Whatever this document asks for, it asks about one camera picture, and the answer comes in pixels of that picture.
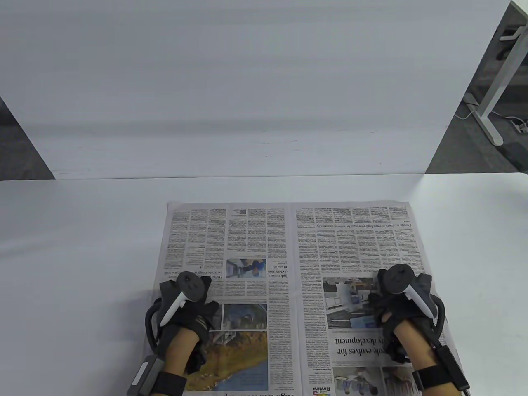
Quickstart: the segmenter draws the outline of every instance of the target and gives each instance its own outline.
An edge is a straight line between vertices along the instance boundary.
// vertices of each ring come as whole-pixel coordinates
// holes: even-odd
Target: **white table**
[[[0,183],[2,394],[116,396],[170,200],[410,201],[473,395],[528,394],[524,174]]]

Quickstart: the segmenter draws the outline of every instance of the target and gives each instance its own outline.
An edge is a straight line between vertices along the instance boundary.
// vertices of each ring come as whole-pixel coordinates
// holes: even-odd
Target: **forearm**
[[[191,353],[199,340],[200,339],[194,331],[181,328],[167,349],[163,371],[170,374],[183,375],[189,356],[191,356]],[[162,395],[159,393],[153,393],[151,396]]]
[[[415,370],[438,364],[431,346],[411,322],[404,320],[394,329],[394,334],[398,337]],[[425,389],[422,394],[423,396],[460,396],[460,392],[452,383]]]

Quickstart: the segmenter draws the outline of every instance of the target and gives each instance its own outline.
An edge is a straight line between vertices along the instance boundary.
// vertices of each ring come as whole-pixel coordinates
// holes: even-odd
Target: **hand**
[[[378,325],[385,327],[383,324],[387,323],[389,318],[390,322],[396,327],[405,319],[426,317],[418,306],[413,301],[409,300],[404,294],[394,295],[387,292],[383,282],[383,277],[386,272],[387,270],[385,269],[380,269],[378,271],[380,294],[369,294],[369,303],[374,308],[374,318]]]
[[[218,310],[219,305],[216,301],[211,301],[208,304],[205,303],[211,285],[211,277],[202,276],[201,279],[205,286],[202,299],[199,301],[186,301],[185,305],[176,311],[164,327],[171,325],[185,327],[194,331],[200,338],[200,342],[205,344],[209,340],[209,330],[213,328],[213,316]]]
[[[404,363],[408,361],[406,351],[394,334],[395,329],[409,319],[423,331],[427,331],[431,329],[433,322],[405,295],[387,292],[383,282],[386,272],[384,269],[378,271],[380,294],[370,293],[369,303],[374,308],[377,324],[383,328],[383,349],[394,361]]]

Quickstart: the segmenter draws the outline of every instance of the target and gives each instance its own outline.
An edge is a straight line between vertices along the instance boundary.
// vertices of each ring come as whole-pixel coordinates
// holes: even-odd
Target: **newspaper page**
[[[410,206],[400,202],[292,207],[305,394],[415,396],[412,367],[383,352],[368,295],[380,268],[429,272]]]
[[[168,205],[156,272],[160,282],[192,271],[212,278],[220,303],[207,362],[185,394],[301,394],[293,250],[287,204]]]

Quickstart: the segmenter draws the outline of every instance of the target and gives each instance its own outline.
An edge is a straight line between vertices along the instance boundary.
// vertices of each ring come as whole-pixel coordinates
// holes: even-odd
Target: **black strap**
[[[412,372],[414,381],[419,391],[433,386],[448,384],[452,381],[446,369],[442,366],[432,366]]]
[[[167,396],[182,396],[186,383],[187,378],[160,371],[151,393],[160,393]]]

